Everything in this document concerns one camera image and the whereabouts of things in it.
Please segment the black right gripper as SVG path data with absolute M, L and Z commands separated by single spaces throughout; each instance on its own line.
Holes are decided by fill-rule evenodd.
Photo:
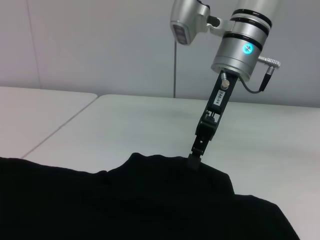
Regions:
M 202 155 L 218 129 L 237 80 L 234 74 L 220 72 L 195 131 L 196 138 L 186 161 L 190 170 L 199 169 Z

